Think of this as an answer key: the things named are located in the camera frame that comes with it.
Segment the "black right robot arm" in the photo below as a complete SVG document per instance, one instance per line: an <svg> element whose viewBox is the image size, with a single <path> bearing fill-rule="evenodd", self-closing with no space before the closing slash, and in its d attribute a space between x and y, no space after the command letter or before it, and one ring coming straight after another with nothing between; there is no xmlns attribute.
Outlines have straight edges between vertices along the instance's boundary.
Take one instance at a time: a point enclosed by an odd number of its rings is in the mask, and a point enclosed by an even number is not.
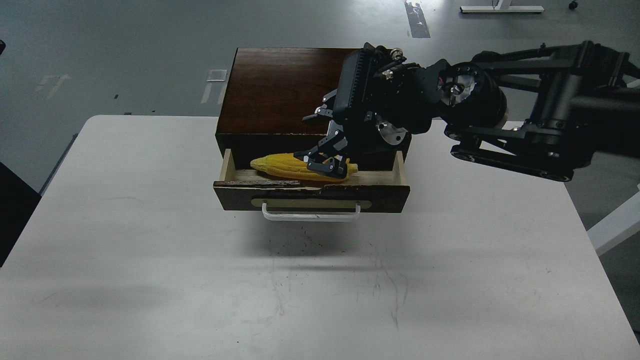
<svg viewBox="0 0 640 360"><path fill-rule="evenodd" d="M596 152L639 157L639 78L627 52L599 43L499 54L467 62L407 62L400 48L365 43L343 60L338 85L302 121L327 135L294 153L306 168L344 179L359 154L397 150L407 134L445 121L462 161L569 182Z"/></svg>

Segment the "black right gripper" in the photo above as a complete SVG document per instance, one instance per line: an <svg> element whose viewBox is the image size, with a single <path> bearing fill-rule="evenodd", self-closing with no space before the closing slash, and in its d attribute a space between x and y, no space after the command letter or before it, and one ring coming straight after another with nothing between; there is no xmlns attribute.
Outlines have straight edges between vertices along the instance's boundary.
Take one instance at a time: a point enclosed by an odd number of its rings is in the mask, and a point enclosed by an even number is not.
<svg viewBox="0 0 640 360"><path fill-rule="evenodd" d="M397 150L407 133L426 133L441 115L441 75L449 67L445 59L422 67L396 50L365 43L343 60L337 89L302 117L306 125L341 128L293 157L313 173L345 179L347 156Z"/></svg>

